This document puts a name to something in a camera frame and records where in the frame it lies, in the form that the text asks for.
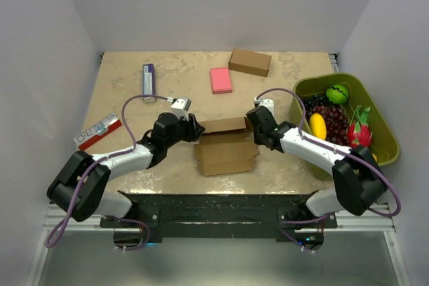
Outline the brown cardboard box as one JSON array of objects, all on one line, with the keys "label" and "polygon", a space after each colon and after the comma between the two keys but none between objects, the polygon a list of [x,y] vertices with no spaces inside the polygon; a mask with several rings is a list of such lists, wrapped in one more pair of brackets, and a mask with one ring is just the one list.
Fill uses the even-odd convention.
[{"label": "brown cardboard box", "polygon": [[194,154],[202,175],[225,175],[251,171],[259,154],[253,128],[246,117],[202,121],[205,128]]},{"label": "brown cardboard box", "polygon": [[234,48],[229,60],[229,69],[245,74],[267,77],[270,63],[270,55]]}]

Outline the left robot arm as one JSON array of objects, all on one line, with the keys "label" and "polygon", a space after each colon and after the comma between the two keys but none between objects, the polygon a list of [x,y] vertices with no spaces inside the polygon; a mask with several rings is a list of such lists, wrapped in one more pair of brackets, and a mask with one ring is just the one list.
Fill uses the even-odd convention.
[{"label": "left robot arm", "polygon": [[192,113],[188,117],[162,113],[134,147],[110,154],[73,153],[49,186],[47,197],[77,222],[98,214],[114,216],[122,226],[132,227],[139,211],[125,194],[107,192],[107,183],[156,166],[170,147],[181,141],[197,142],[204,131]]}]

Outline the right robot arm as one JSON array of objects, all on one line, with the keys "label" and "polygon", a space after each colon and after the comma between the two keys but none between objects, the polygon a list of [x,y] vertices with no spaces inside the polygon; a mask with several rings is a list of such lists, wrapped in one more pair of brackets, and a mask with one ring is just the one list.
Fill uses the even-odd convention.
[{"label": "right robot arm", "polygon": [[368,148],[338,146],[287,121],[278,124],[262,105],[251,109],[246,117],[257,145],[300,157],[332,176],[334,187],[313,193],[299,210],[303,226],[315,227],[324,215],[341,210],[360,216],[386,192],[386,183],[377,175],[381,170]]}]

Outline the purple toothpaste box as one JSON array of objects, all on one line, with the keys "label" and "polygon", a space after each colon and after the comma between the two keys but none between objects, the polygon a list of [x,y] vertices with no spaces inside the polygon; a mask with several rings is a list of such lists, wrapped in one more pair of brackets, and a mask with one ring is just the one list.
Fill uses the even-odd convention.
[{"label": "purple toothpaste box", "polygon": [[145,103],[156,101],[156,78],[155,67],[153,64],[144,64],[142,66],[142,94]]}]

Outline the red white toothpaste box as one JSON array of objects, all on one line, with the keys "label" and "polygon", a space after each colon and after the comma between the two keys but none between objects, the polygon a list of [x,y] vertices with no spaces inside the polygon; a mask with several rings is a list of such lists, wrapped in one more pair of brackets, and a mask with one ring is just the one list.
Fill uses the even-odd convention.
[{"label": "red white toothpaste box", "polygon": [[74,144],[77,149],[84,151],[121,126],[119,117],[111,113],[73,138]]}]

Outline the closed brown cardboard box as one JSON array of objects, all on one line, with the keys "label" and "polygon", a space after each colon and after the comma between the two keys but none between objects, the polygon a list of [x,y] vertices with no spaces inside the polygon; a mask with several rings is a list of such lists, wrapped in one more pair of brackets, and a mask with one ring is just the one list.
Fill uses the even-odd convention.
[{"label": "closed brown cardboard box", "polygon": [[270,55],[234,48],[229,60],[229,69],[245,74],[267,77],[270,63]]}]

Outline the dark blue toy grapes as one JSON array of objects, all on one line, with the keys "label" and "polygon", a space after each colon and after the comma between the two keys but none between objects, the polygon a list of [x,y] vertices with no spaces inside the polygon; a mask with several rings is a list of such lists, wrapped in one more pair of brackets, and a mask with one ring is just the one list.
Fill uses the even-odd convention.
[{"label": "dark blue toy grapes", "polygon": [[327,107],[330,105],[330,101],[325,94],[315,94],[311,97],[304,98],[303,103],[307,112],[315,112],[318,106]]}]

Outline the pink sticky note pad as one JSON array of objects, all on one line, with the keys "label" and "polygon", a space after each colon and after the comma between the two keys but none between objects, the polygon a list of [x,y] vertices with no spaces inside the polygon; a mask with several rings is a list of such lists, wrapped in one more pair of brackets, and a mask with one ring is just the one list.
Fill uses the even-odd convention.
[{"label": "pink sticky note pad", "polygon": [[229,69],[212,68],[210,70],[210,85],[213,94],[231,93],[233,90]]}]

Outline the red purple toy grapes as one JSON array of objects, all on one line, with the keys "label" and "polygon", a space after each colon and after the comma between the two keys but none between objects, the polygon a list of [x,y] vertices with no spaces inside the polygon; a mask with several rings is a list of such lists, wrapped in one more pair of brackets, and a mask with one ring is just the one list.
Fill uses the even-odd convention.
[{"label": "red purple toy grapes", "polygon": [[345,114],[341,106],[337,104],[330,105],[327,107],[318,106],[315,112],[307,113],[308,124],[310,122],[310,117],[314,113],[321,114],[326,123],[326,130],[327,130],[327,136],[325,139],[326,142],[334,143],[337,145],[343,145],[343,146],[349,145],[349,140],[347,138],[349,118]]}]

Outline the green toy melon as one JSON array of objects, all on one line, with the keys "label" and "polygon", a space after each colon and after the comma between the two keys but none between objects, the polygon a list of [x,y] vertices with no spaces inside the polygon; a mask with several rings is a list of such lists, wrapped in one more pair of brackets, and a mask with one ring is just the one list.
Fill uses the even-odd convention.
[{"label": "green toy melon", "polygon": [[335,84],[326,89],[326,97],[334,104],[343,104],[349,99],[349,91],[343,85]]}]

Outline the pink toy dragon fruit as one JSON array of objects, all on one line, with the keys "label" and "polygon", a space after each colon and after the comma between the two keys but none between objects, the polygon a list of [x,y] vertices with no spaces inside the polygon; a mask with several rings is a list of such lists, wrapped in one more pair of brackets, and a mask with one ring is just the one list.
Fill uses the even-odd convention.
[{"label": "pink toy dragon fruit", "polygon": [[356,148],[359,145],[370,147],[372,143],[373,137],[368,123],[370,111],[370,107],[361,109],[361,105],[358,105],[353,112],[351,122],[347,129],[347,138],[352,148]]}]

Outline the olive green plastic bin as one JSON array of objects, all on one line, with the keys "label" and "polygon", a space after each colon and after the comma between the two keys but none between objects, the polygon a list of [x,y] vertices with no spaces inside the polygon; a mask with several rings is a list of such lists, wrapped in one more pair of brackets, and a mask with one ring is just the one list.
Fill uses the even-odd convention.
[{"label": "olive green plastic bin", "polygon": [[385,167],[395,162],[400,155],[400,146],[377,105],[357,77],[351,74],[335,73],[305,78],[294,85],[293,91],[304,99],[315,94],[325,94],[326,89],[335,84],[343,85],[349,91],[349,99],[343,105],[348,117],[352,116],[358,105],[371,109],[369,128],[373,133],[373,140],[370,150],[377,156],[379,167]]}]

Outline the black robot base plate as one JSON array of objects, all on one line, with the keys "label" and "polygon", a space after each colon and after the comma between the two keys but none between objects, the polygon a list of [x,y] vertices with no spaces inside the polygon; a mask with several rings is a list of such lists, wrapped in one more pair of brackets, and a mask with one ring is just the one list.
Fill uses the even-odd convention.
[{"label": "black robot base plate", "polygon": [[329,214],[320,222],[305,206],[307,194],[127,194],[126,221],[102,219],[117,246],[148,238],[264,238],[287,242],[301,228],[334,228]]}]

